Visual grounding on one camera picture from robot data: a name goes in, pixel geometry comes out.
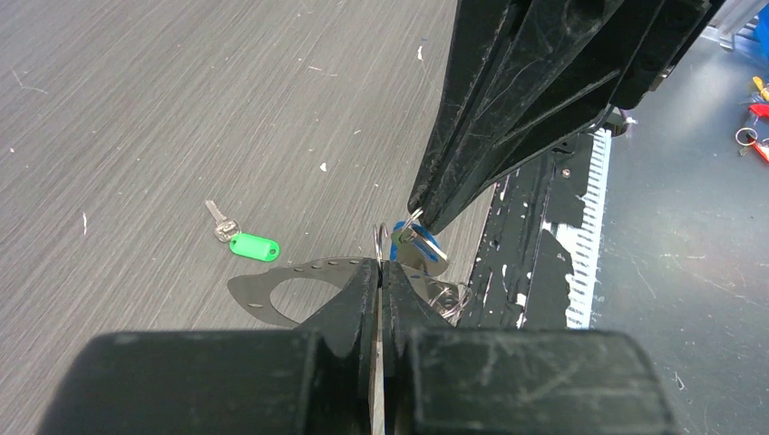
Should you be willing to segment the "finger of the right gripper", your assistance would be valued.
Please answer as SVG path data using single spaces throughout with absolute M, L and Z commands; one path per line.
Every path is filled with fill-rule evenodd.
M 408 200 L 410 210 L 436 210 L 465 183 L 475 153 L 463 143 L 500 49 L 519 32 L 531 1 L 459 1 L 441 99 Z
M 475 153 L 455 195 L 429 210 L 439 233 L 502 176 L 614 108 L 636 107 L 720 9 L 718 1 L 529 0 L 467 123 Z

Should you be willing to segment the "blue key tag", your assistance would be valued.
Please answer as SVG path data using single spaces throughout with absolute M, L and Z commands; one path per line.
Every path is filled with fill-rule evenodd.
M 397 222 L 393 227 L 393 231 L 395 232 L 395 231 L 401 230 L 404 224 L 405 224 L 404 220 Z M 437 262 L 438 260 L 437 254 L 435 254 L 431 249 L 429 249 L 426 244 L 427 242 L 429 242 L 432 245 L 434 245 L 434 247 L 437 248 L 439 251 L 443 252 L 438 241 L 435 239 L 435 237 L 429 231 L 427 231 L 424 227 L 418 224 L 415 224 L 415 223 L 412 224 L 411 228 L 418 235 L 418 238 L 413 241 L 417 250 L 430 261 Z M 391 261 L 396 260 L 397 251 L 398 251 L 397 246 L 395 246 L 394 242 L 391 242 L 389 260 Z

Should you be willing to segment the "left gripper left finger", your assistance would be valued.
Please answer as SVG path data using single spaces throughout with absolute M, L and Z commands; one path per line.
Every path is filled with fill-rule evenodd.
M 115 332 L 77 354 L 42 434 L 369 434 L 380 271 L 284 330 Z

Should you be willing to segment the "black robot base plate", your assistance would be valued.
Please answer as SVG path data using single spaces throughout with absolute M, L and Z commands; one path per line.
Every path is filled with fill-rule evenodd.
M 574 220 L 561 171 L 582 135 L 497 182 L 459 326 L 568 328 L 573 269 L 556 226 Z

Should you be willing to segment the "silver key with blue tag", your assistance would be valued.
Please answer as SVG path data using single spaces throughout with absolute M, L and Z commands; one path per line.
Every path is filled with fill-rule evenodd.
M 447 255 L 414 227 L 402 227 L 391 235 L 394 260 L 429 276 L 438 276 L 449 267 Z

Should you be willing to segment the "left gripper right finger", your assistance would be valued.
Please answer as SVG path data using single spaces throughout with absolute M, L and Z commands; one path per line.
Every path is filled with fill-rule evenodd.
M 630 336 L 450 326 L 392 262 L 381 272 L 388 434 L 676 434 Z

